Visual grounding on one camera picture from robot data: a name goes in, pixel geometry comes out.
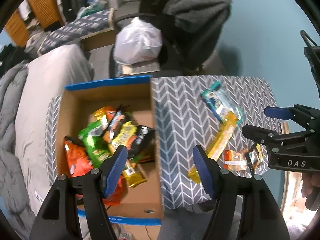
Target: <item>white plastic bag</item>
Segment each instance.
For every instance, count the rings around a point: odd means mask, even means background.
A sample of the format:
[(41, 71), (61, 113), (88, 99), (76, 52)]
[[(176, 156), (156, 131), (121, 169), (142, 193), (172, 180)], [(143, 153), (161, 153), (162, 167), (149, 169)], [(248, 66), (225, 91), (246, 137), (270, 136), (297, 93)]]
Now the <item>white plastic bag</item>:
[(116, 36), (113, 57), (120, 64), (131, 65), (157, 58), (161, 47), (161, 31), (135, 17)]

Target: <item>cable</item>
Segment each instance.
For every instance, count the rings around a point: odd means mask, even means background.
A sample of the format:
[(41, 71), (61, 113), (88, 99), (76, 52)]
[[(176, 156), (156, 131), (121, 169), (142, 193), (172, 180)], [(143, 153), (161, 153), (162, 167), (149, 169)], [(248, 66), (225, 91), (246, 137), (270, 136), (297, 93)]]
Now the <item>cable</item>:
[(149, 236), (149, 232), (148, 232), (147, 226), (146, 226), (146, 231), (147, 231), (147, 235), (148, 235), (149, 239), (152, 240), (151, 237)]

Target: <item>blue wall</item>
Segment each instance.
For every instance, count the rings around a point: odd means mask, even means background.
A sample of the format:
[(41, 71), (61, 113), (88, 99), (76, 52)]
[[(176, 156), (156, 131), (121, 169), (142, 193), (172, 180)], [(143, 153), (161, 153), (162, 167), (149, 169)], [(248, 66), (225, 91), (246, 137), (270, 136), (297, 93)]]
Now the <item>blue wall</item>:
[[(231, 17), (216, 49), (228, 74), (265, 78), (278, 106), (302, 104), (320, 109), (301, 29), (320, 45), (319, 35), (294, 0), (233, 0)], [(289, 126), (291, 132), (301, 130), (293, 122)], [(264, 175), (278, 203), (283, 177), (283, 172), (274, 170)]]
[(8, 36), (6, 31), (3, 29), (0, 32), (0, 45), (7, 45), (7, 44), (14, 44), (14, 42), (11, 40), (11, 38)]

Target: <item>screw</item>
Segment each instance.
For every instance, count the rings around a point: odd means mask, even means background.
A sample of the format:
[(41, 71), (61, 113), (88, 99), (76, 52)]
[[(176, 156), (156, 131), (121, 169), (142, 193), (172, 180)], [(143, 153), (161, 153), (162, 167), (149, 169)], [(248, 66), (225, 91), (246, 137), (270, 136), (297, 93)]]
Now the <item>screw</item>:
[(98, 174), (99, 173), (99, 169), (98, 168), (94, 168), (90, 172), (91, 172), (91, 174)]
[(259, 174), (255, 174), (253, 177), (254, 177), (256, 180), (261, 180), (261, 179), (262, 179), (262, 177), (261, 177)]
[(227, 175), (229, 173), (229, 170), (227, 169), (221, 169), (220, 172), (224, 175)]
[(58, 176), (58, 180), (64, 180), (67, 176), (65, 174), (61, 174)]

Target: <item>wooden cabinet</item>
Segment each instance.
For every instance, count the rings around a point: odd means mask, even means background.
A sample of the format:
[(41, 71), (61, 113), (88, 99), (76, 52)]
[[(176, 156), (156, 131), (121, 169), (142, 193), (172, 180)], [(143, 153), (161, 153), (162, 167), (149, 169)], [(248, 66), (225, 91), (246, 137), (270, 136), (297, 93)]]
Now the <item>wooden cabinet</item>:
[(43, 29), (57, 21), (64, 25), (55, 0), (28, 0), (28, 2)]
[(27, 44), (29, 32), (18, 10), (12, 14), (4, 28), (17, 46), (23, 47)]

